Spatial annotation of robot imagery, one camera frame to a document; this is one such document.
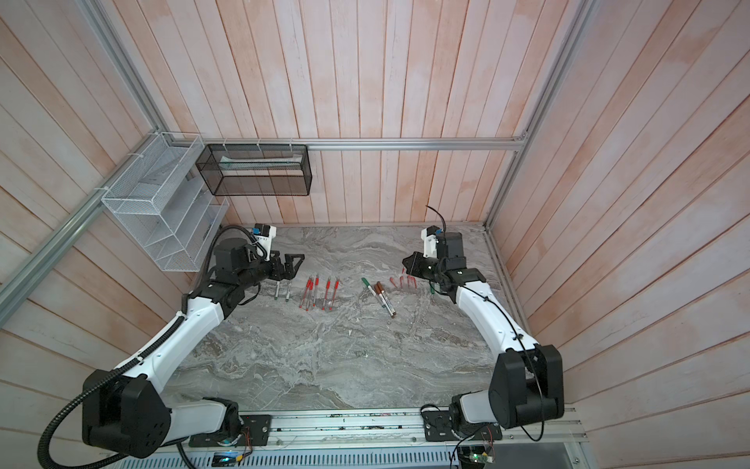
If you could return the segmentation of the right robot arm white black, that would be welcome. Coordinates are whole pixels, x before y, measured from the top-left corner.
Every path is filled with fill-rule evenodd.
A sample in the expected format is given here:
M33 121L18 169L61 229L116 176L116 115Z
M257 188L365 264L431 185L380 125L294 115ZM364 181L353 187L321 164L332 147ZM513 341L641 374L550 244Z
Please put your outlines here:
M452 398L449 415L459 437L490 425L543 425L564 416L563 359L553 345L525 332L495 297L486 277L467 266L462 234L429 226L423 250L404 258L406 273L429 281L478 328L495 359L484 391Z

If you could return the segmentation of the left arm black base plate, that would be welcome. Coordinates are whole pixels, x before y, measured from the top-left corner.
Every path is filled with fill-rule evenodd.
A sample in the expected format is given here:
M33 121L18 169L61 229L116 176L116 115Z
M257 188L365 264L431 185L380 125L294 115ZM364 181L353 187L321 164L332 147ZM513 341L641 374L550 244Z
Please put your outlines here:
M255 448L265 447L271 431L271 414L240 414L236 435L222 433L198 434L189 438L191 448Z

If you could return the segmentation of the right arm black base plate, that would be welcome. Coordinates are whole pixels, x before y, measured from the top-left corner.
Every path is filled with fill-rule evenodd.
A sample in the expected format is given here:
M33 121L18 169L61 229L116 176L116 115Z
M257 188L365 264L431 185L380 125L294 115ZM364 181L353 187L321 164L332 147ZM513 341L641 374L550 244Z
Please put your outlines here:
M454 410L440 410L436 406L421 408L424 437L428 442L458 442L466 437L474 441L496 442L503 439L496 423L468 423Z

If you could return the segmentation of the red gel pen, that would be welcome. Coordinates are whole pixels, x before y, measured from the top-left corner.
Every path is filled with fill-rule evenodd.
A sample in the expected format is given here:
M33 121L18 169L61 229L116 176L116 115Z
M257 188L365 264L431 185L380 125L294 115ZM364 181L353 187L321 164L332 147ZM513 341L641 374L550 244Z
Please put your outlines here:
M320 285L320 275L316 274L314 283L312 284L312 304L311 308L318 308L318 286Z
M334 283L334 289L333 289L333 292L331 294L331 298L330 298L329 303L328 303L329 311L332 311L333 308L334 308L335 300L336 300L336 297L337 297L337 292L338 292L338 289L339 289L339 285L340 285L339 277L336 277L335 283Z
M305 285L305 289L303 291L303 294L302 294L302 297L301 297L301 300L300 300L300 303L299 303L299 307L301 309L306 309L307 308L308 296L309 296L309 292L311 290L313 282L314 282L314 280L311 277L309 277L307 279L307 282L306 282L306 285Z
M329 277L326 281L324 297L322 298L322 301L320 303L322 311L325 311L326 309L331 309L331 307L329 306L329 303L330 303L329 293L331 289L331 284L332 284L332 277Z
M310 279L308 282L308 287L306 290L306 303L305 303L305 310L310 311L312 302L313 302L313 296L314 296L314 279Z

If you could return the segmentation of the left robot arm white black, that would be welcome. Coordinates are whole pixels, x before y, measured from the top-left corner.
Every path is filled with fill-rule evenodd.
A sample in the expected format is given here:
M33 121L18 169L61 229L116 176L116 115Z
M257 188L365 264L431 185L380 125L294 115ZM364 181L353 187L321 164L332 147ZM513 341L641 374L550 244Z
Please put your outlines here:
M235 444L243 429L238 404L221 398L167 406L161 393L182 361L237 307L247 289L291 281L305 260L281 254L271 239L250 243L226 238L210 248L211 261L198 287L185 295L175 318L140 351L113 371L95 371L84 382L82 440L120 455L145 458L164 444L207 435Z

